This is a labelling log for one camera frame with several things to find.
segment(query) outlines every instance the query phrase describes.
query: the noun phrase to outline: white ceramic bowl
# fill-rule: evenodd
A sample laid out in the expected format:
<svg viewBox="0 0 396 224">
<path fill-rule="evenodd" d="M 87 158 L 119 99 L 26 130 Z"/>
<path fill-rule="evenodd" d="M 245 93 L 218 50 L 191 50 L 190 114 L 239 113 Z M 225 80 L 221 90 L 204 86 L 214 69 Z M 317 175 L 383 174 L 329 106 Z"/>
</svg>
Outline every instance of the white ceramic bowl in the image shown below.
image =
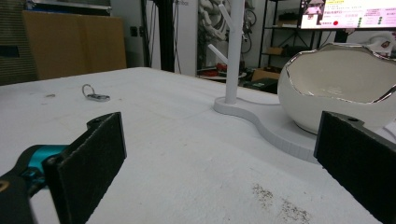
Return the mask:
<svg viewBox="0 0 396 224">
<path fill-rule="evenodd" d="M 317 133 L 323 110 L 365 122 L 372 131 L 396 118 L 396 62 L 365 46 L 328 44 L 284 66 L 279 101 L 301 128 Z"/>
</svg>

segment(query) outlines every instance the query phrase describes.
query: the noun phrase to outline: monitor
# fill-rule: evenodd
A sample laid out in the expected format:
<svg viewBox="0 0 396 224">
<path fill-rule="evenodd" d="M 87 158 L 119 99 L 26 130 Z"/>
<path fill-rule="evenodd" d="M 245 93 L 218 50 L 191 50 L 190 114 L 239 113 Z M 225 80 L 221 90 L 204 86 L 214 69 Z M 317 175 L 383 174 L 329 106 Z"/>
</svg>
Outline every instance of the monitor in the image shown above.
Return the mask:
<svg viewBox="0 0 396 224">
<path fill-rule="evenodd" d="M 396 0 L 301 0 L 300 29 L 396 28 Z"/>
</svg>

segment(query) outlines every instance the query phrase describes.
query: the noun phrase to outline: keychain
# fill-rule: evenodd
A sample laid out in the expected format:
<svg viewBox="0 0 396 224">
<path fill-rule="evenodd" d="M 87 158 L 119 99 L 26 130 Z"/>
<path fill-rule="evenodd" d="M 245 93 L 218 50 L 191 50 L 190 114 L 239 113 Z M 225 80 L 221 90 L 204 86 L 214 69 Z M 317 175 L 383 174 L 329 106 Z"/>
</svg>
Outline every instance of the keychain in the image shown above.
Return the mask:
<svg viewBox="0 0 396 224">
<path fill-rule="evenodd" d="M 92 93 L 91 94 L 86 94 L 85 93 L 85 87 L 91 88 Z M 108 95 L 95 94 L 95 90 L 89 84 L 85 84 L 85 85 L 82 86 L 82 94 L 84 94 L 84 96 L 87 99 L 93 100 L 93 101 L 97 101 L 97 102 L 106 102 L 106 101 L 110 100 L 110 96 L 108 96 Z"/>
</svg>

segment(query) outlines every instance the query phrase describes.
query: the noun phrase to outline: wall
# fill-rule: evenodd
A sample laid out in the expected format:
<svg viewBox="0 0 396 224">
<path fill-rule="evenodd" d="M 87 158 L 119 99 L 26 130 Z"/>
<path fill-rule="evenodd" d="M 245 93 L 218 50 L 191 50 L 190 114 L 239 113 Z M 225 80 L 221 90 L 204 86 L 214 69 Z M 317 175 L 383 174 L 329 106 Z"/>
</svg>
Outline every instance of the wall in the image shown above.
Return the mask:
<svg viewBox="0 0 396 224">
<path fill-rule="evenodd" d="M 111 15 L 123 20 L 127 66 L 144 66 L 143 38 L 131 36 L 130 32 L 131 26 L 139 28 L 142 25 L 140 0 L 111 0 L 111 7 Z"/>
</svg>

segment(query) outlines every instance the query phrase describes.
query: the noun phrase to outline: cardboard box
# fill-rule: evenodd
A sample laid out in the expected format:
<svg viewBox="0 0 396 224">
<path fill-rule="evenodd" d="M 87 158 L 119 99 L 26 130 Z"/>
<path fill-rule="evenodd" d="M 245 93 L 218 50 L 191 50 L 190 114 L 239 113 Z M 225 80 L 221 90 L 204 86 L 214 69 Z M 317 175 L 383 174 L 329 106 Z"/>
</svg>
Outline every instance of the cardboard box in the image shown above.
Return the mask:
<svg viewBox="0 0 396 224">
<path fill-rule="evenodd" d="M 265 77 L 279 79 L 281 71 L 282 71 L 281 68 L 272 67 L 272 66 L 265 68 L 256 68 L 256 70 L 254 70 L 251 81 L 256 81 L 258 79 L 262 79 Z"/>
<path fill-rule="evenodd" d="M 22 12 L 38 79 L 126 68 L 122 19 Z"/>
<path fill-rule="evenodd" d="M 268 48 L 267 49 L 267 54 L 276 54 L 276 55 L 281 55 L 283 49 L 282 48 Z"/>
</svg>

